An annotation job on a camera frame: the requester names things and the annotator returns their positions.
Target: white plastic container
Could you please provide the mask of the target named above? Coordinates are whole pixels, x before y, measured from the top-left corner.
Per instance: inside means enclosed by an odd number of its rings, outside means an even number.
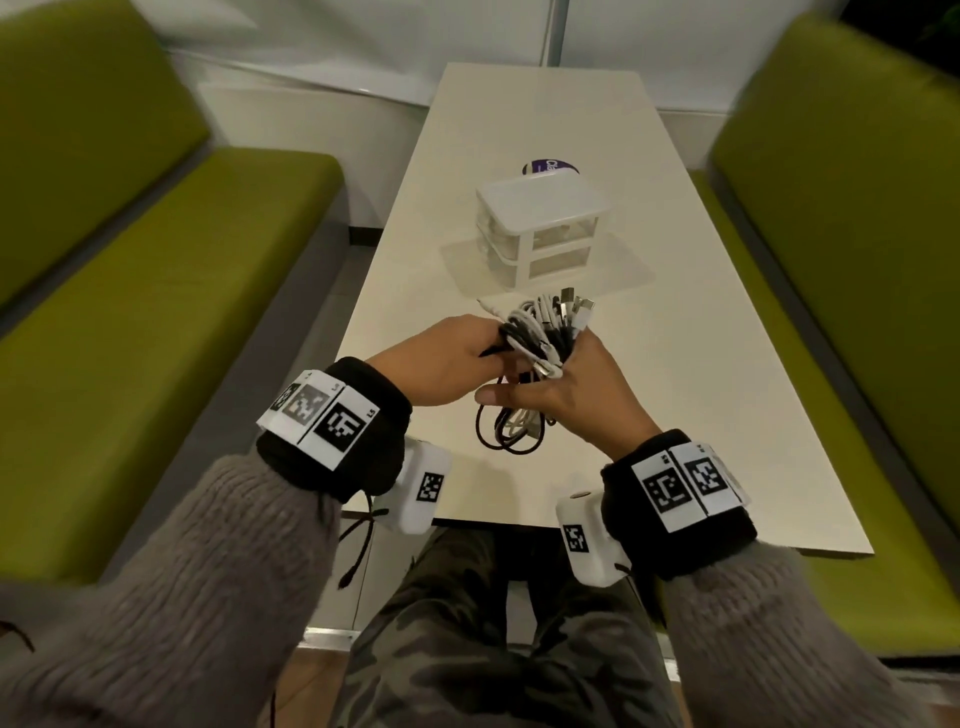
[[[488,263],[507,288],[589,263],[611,205],[572,169],[477,188],[477,228]]]

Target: sweater sleeve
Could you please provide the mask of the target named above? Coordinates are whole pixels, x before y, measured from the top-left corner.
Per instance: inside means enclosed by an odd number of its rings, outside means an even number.
[[[0,724],[253,725],[330,575],[340,503],[217,461],[119,576],[0,670]]]
[[[753,543],[666,582],[664,597],[697,726],[935,725],[927,708],[830,620],[790,549]]]

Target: green bench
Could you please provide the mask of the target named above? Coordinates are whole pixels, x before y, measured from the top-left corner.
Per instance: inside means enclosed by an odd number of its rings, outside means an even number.
[[[711,153],[945,516],[960,522],[960,85],[816,16],[788,29]],[[957,654],[960,603],[711,188],[694,184],[876,551],[808,558],[877,654]]]
[[[0,22],[0,306],[209,130],[127,0]],[[220,148],[0,340],[0,578],[97,580],[343,186]]]

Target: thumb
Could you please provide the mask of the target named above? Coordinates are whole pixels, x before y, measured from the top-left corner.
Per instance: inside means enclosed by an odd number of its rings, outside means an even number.
[[[549,414],[552,389],[549,381],[537,381],[533,384],[488,384],[480,387],[474,393],[473,399],[477,404],[532,409]]]

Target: camouflage pants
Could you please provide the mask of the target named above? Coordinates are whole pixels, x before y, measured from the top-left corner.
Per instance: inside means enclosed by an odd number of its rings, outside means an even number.
[[[506,648],[507,581],[493,534],[438,529],[353,646],[330,725],[683,725],[627,581],[581,585],[560,538],[534,554],[538,628],[527,657]]]

